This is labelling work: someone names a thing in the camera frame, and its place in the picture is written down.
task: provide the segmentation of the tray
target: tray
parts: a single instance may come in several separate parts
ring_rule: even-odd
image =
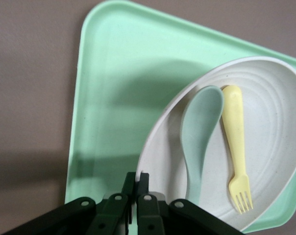
[[[172,98],[212,68],[253,55],[296,69],[295,58],[129,1],[96,6],[81,33],[65,201],[99,203],[120,191]],[[245,232],[280,226],[295,209],[296,173]]]

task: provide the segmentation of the white plate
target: white plate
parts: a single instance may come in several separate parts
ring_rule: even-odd
[[[199,206],[244,230],[275,201],[296,170],[296,71],[271,57],[247,57],[221,65],[199,78],[166,107],[145,143],[137,166],[150,174],[149,190],[167,202],[185,198],[186,167],[180,144],[182,114],[202,87],[237,85],[244,102],[247,174],[254,209],[238,214],[228,192],[233,166],[221,125],[205,156]]]

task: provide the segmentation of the spoon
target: spoon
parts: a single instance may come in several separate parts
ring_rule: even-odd
[[[189,101],[181,123],[181,144],[187,168],[186,199],[198,205],[204,157],[210,137],[223,111],[219,87],[200,89]]]

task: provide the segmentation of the yellow fork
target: yellow fork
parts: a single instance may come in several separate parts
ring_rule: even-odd
[[[240,214],[252,207],[249,178],[245,166],[244,115],[242,91],[237,86],[223,89],[224,109],[222,121],[232,155],[234,177],[229,183],[231,197]]]

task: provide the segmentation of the fork handle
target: fork handle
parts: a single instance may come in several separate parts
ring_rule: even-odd
[[[224,94],[222,121],[232,155],[235,176],[246,174],[242,91],[233,85],[225,87],[222,91]]]

